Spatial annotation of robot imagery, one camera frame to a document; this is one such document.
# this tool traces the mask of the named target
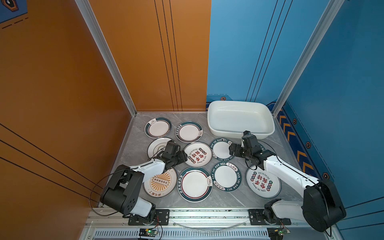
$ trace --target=white plastic basin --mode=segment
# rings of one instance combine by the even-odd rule
[[[275,131],[273,117],[262,103],[214,101],[208,108],[208,126],[219,137],[241,138],[250,131],[264,139]]]

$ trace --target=round plate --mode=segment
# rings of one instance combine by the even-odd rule
[[[266,148],[265,148],[261,143],[259,143],[259,147],[261,147],[263,151],[266,150]]]
[[[256,170],[248,169],[247,184],[254,193],[264,198],[275,197],[281,190],[280,179],[259,167]]]
[[[166,118],[154,118],[145,126],[145,133],[151,138],[164,137],[169,133],[171,126],[172,124]]]
[[[153,176],[143,183],[144,190],[151,197],[164,197],[176,186],[177,174],[171,168],[165,173]]]
[[[182,122],[176,128],[176,137],[186,143],[195,142],[203,135],[203,128],[197,122]]]
[[[230,162],[216,164],[211,177],[214,185],[224,192],[232,192],[241,184],[240,170]]]
[[[200,202],[212,191],[212,177],[204,168],[189,167],[177,180],[180,195],[189,202]]]
[[[212,150],[211,148],[202,142],[194,142],[187,145],[184,148],[184,152],[187,154],[187,165],[191,167],[203,167],[211,161]]]
[[[219,161],[229,161],[235,156],[229,154],[229,146],[232,142],[226,138],[217,138],[211,142],[210,148],[213,152],[213,157]]]
[[[171,141],[172,139],[167,137],[162,137],[154,140],[148,147],[147,153],[148,157],[151,158],[155,156],[155,154],[161,150],[164,150],[167,143]]]

